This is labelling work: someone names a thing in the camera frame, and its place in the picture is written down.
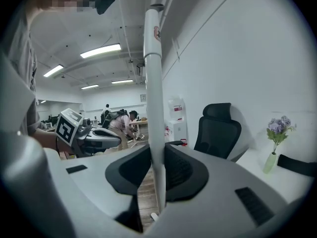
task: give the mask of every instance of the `wooden floor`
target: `wooden floor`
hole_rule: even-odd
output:
[[[149,133],[148,133],[148,125],[143,124],[140,125],[140,134],[145,135],[142,140],[137,141],[137,145],[146,145],[148,144]],[[128,147],[130,148],[133,146],[135,141],[128,142]],[[107,154],[116,152],[116,148],[107,149],[104,153],[100,154]],[[60,155],[61,159],[66,159],[64,153]],[[153,170],[152,168],[149,169],[147,175],[145,176],[141,186],[138,189],[138,204],[140,210],[141,221],[143,224],[143,231],[153,223],[153,219],[151,218],[151,213],[159,214],[157,198],[155,195],[155,188],[154,188],[154,180],[153,180]]]

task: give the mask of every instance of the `gray shirt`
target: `gray shirt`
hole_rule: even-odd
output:
[[[30,135],[40,126],[40,117],[36,111],[35,73],[37,60],[32,48],[30,32],[27,27],[25,3],[12,15],[11,22],[2,39],[3,51],[7,55],[13,68],[34,93],[34,101],[25,114],[20,131]]]

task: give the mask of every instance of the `pink shirt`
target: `pink shirt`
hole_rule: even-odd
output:
[[[127,115],[119,116],[116,119],[110,122],[110,126],[119,130],[125,130],[126,127],[129,127],[130,118]]]

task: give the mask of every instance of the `purple flower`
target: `purple flower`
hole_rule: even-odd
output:
[[[278,125],[281,125],[282,128],[285,127],[285,125],[284,125],[284,123],[283,123],[283,121],[282,121],[281,119],[276,119],[276,123],[277,123]]]
[[[285,126],[289,127],[291,125],[291,120],[287,116],[282,116],[281,120]]]
[[[281,124],[279,124],[279,123],[277,123],[277,122],[274,122],[274,123],[270,124],[270,125],[268,126],[268,128],[269,128],[269,130],[271,130],[271,131],[273,131],[275,134],[277,134],[277,133],[281,133],[281,132],[283,131],[284,126],[281,125]]]
[[[273,124],[273,123],[276,123],[276,119],[275,118],[272,118],[272,120],[268,123],[268,127],[271,125],[271,124]]]

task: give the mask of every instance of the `robotic arm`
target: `robotic arm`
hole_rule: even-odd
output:
[[[69,145],[78,158],[118,146],[121,138],[110,130],[93,127],[89,118],[66,109],[59,115],[55,134]]]

